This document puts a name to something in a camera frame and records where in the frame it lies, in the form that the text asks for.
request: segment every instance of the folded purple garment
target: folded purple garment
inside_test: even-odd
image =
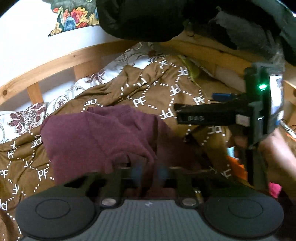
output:
[[[153,179],[156,165],[200,169],[194,151],[157,115],[127,105],[49,116],[41,137],[57,184],[127,163],[143,165],[147,179]]]

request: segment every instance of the wooden bed frame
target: wooden bed frame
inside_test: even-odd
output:
[[[63,57],[38,66],[6,83],[0,87],[0,104],[27,89],[33,104],[43,102],[38,82],[65,69],[74,68],[76,80],[98,72],[102,69],[102,57],[121,53],[136,44],[135,41],[118,40],[83,48]],[[210,63],[211,68],[217,66],[230,69],[239,76],[243,76],[244,69],[251,66],[251,61],[237,57],[230,53],[192,42],[171,40],[161,43],[172,47],[182,54]],[[285,99],[295,106],[295,111],[289,123],[296,124],[296,67],[287,64],[285,73]]]

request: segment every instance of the black device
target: black device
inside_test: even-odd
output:
[[[206,105],[175,104],[179,124],[229,126],[235,134],[248,137],[248,149],[242,161],[248,181],[257,190],[268,188],[266,163],[257,146],[270,135],[284,117],[283,73],[274,64],[253,63],[245,69],[246,93],[213,94],[214,101]]]
[[[86,174],[23,200],[16,210],[22,240],[278,241],[284,212],[267,195],[222,175],[170,169],[163,183],[175,197],[128,198],[125,190],[138,187],[132,172]]]

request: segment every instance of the metal button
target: metal button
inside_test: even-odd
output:
[[[113,198],[105,198],[102,200],[102,204],[108,207],[114,206],[116,204],[116,200]]]
[[[183,199],[182,203],[185,206],[194,206],[196,205],[196,200],[193,198],[185,198]]]

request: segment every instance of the brown blanket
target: brown blanket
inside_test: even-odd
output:
[[[178,57],[167,56],[143,70],[125,66],[111,82],[84,91],[52,115],[79,113],[88,107],[127,104],[142,112],[158,115],[175,134],[185,137],[196,126],[177,125],[174,103],[208,104],[207,96],[212,92],[233,92],[206,74],[200,74],[194,81],[193,77],[197,76],[194,73],[198,70],[189,68],[190,64],[187,68],[185,62]],[[226,151],[228,129],[203,127],[193,135],[210,158],[213,171],[231,177]],[[40,127],[0,145],[0,158],[0,235],[5,241],[15,241],[22,236],[14,216],[17,204],[55,185]]]

